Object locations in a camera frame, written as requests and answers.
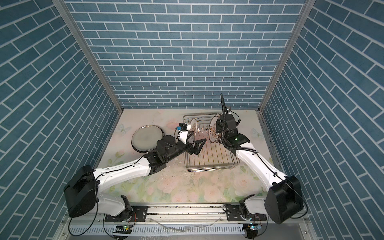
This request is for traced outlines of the orange sunburst plate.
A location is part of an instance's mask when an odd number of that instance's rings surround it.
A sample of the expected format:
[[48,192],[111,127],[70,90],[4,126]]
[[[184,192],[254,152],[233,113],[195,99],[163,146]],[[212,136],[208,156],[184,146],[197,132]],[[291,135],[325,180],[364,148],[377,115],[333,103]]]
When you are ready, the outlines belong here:
[[190,131],[193,132],[194,135],[197,134],[197,120],[195,118],[192,118],[190,121]]

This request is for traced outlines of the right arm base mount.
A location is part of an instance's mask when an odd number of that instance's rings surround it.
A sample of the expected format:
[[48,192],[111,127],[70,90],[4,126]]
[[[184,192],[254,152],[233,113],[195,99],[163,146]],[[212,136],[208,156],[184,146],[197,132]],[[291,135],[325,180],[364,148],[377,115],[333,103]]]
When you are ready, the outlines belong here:
[[222,205],[222,210],[225,212],[227,220],[229,222],[238,222],[238,221],[255,221],[263,222],[267,220],[267,215],[265,214],[251,214],[246,210],[243,205],[232,205],[224,204]]

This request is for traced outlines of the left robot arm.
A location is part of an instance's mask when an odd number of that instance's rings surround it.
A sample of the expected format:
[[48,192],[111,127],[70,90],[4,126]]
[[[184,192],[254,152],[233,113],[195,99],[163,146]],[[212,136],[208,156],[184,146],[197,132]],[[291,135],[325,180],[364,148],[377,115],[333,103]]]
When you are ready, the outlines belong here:
[[206,141],[177,142],[173,136],[166,135],[157,141],[155,149],[137,160],[108,168],[81,167],[64,187],[69,216],[77,218],[93,210],[113,217],[126,216],[129,209],[127,197],[110,199],[102,196],[103,191],[131,179],[158,173],[183,153],[198,155]]

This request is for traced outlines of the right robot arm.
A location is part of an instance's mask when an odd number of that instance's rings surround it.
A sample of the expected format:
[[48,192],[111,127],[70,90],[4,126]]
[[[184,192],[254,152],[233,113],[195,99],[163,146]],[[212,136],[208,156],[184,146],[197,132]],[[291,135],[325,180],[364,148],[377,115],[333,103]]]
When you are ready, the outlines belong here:
[[265,214],[276,224],[293,219],[305,207],[300,181],[295,176],[288,177],[262,157],[237,126],[232,114],[223,113],[217,120],[216,132],[221,134],[223,146],[244,162],[268,191],[263,203],[255,196],[243,200],[246,214]]

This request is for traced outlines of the plain white deep plate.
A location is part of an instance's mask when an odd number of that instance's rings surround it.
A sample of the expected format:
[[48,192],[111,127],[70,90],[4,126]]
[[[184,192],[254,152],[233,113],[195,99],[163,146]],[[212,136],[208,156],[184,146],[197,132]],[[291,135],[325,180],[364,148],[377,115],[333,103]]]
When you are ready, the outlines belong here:
[[164,132],[155,125],[146,125],[138,130],[132,136],[131,145],[139,153],[146,153],[157,147],[157,141],[161,140]]

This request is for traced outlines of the brown patterned plate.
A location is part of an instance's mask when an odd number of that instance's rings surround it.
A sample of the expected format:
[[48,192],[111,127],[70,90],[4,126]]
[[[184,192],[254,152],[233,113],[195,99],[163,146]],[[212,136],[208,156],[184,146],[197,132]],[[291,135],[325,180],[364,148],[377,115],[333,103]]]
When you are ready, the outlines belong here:
[[208,136],[211,143],[218,143],[220,133],[216,132],[217,120],[220,120],[220,115],[216,114],[210,121]]

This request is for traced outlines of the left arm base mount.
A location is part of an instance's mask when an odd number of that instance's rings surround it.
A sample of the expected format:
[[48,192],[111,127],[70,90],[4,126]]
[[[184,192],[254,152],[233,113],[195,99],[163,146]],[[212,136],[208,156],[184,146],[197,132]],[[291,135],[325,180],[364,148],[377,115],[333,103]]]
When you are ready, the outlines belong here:
[[129,210],[122,211],[116,217],[106,215],[104,220],[107,223],[119,223],[119,222],[145,222],[148,206],[131,206]]

